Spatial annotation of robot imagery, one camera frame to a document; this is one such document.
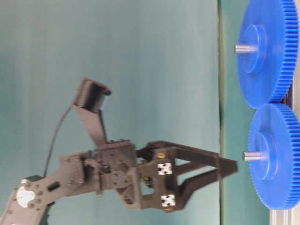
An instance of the metal pin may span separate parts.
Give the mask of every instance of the metal pin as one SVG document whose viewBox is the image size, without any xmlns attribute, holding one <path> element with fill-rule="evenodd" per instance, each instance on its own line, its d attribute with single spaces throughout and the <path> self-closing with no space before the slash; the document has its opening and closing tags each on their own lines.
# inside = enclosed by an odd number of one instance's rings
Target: metal pin
<svg viewBox="0 0 300 225">
<path fill-rule="evenodd" d="M 249 54 L 249 53 L 251 53 L 251 45 L 235 45 L 234 53 L 235 54 Z"/>
<path fill-rule="evenodd" d="M 244 161 L 256 161 L 261 160 L 261 154 L 259 151 L 244 151 L 242 154 Z"/>
</svg>

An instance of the black cable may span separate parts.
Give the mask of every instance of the black cable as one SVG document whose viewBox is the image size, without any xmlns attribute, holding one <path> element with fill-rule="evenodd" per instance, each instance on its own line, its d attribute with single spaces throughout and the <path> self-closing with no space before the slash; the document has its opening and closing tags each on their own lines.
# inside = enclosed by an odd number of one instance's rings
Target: black cable
<svg viewBox="0 0 300 225">
<path fill-rule="evenodd" d="M 66 118 L 67 114 L 70 112 L 71 109 L 72 109 L 72 105 L 70 105 L 68 107 L 68 109 L 65 111 L 65 113 L 62 115 L 62 117 L 60 118 L 60 121 L 57 124 L 56 129 L 54 131 L 52 141 L 51 141 L 51 146 L 50 146 L 50 149 L 49 149 L 48 158 L 47 158 L 46 165 L 45 165 L 44 177 L 47 176 L 48 167 L 49 167 L 49 163 L 50 163 L 51 156 L 52 156 L 52 153 L 53 153 L 53 148 L 54 148 L 54 143 L 55 143 L 56 136 L 58 134 L 58 131 L 60 130 L 60 126 L 61 126 L 62 122 L 64 121 L 64 119 Z"/>
</svg>

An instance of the bolt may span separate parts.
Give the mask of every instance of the bolt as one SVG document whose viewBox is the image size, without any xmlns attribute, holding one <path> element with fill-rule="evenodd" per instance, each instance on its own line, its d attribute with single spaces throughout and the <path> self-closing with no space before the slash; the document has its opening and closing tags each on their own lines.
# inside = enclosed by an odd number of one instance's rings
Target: bolt
<svg viewBox="0 0 300 225">
<path fill-rule="evenodd" d="M 27 183 L 26 179 L 21 180 L 21 184 L 26 184 L 26 183 Z"/>
<path fill-rule="evenodd" d="M 172 212 L 173 209 L 172 209 L 172 208 L 166 208 L 165 211 L 166 211 L 166 212 Z"/>
<path fill-rule="evenodd" d="M 165 154 L 160 152 L 160 153 L 157 154 L 157 157 L 158 158 L 165 158 Z"/>
</svg>

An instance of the blue gear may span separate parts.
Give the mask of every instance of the blue gear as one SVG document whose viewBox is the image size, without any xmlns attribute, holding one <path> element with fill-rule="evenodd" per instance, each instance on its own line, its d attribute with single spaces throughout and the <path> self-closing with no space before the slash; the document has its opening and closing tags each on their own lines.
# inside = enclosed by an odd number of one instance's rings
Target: blue gear
<svg viewBox="0 0 300 225">
<path fill-rule="evenodd" d="M 240 88 L 250 107 L 283 99 L 293 80 L 298 38 L 294 0 L 250 0 L 239 44 L 251 45 L 251 53 L 237 56 Z"/>
<path fill-rule="evenodd" d="M 264 104 L 255 113 L 248 151 L 261 159 L 249 162 L 253 185 L 272 210 L 290 209 L 300 199 L 300 124 L 289 107 Z"/>
</svg>

